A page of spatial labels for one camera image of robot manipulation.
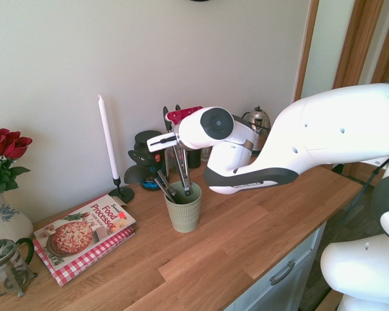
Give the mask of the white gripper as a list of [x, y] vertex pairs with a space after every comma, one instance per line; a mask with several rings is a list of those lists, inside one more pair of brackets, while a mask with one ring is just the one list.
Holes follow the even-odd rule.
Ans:
[[[176, 105], [176, 111], [180, 111], [181, 107], [177, 104]], [[157, 152], [160, 150], [167, 149], [169, 147], [176, 146], [178, 144], [177, 142], [177, 136], [172, 131], [172, 124], [171, 121], [167, 119], [168, 109], [166, 106], [163, 107], [163, 118], [166, 130], [169, 133], [161, 134], [158, 136], [155, 136], [153, 138], [150, 138], [147, 140], [147, 146], [149, 152]]]

